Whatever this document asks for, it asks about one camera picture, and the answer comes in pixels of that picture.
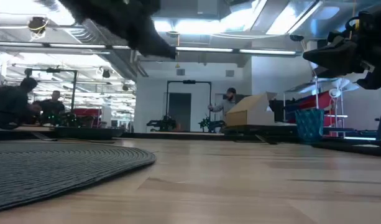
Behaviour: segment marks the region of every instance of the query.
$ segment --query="cardboard box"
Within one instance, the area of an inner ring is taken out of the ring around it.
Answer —
[[[226,125],[275,125],[275,114],[269,108],[269,100],[275,96],[264,93],[245,97],[227,112]]]

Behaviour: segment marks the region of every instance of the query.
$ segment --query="gray rug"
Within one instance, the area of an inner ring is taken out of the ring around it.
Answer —
[[[154,154],[99,144],[0,143],[0,210],[153,164]]]

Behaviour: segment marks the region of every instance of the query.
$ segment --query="blue basket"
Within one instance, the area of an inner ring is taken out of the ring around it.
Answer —
[[[324,110],[295,111],[298,136],[305,142],[316,142],[323,137]]]

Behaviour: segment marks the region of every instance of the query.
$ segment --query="gray shirt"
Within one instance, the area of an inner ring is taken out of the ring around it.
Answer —
[[[223,120],[226,120],[226,113],[231,110],[234,105],[236,105],[235,99],[229,100],[223,100],[220,104],[216,105],[211,111],[212,112],[220,112],[223,110]]]

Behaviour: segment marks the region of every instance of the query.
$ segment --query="person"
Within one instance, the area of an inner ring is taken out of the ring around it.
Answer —
[[[60,92],[55,90],[52,93],[51,99],[43,100],[40,103],[43,114],[50,115],[50,114],[64,113],[65,105],[61,101],[59,101],[59,98],[60,98]]]
[[[223,100],[220,104],[217,106],[209,105],[208,109],[211,112],[220,112],[223,111],[223,121],[226,120],[226,113],[231,110],[234,105],[236,105],[236,89],[235,88],[229,88],[226,92],[226,99]]]
[[[0,89],[0,126],[25,120],[26,117],[41,110],[39,105],[28,103],[29,94],[37,81],[33,78],[24,78],[19,86],[4,86]]]

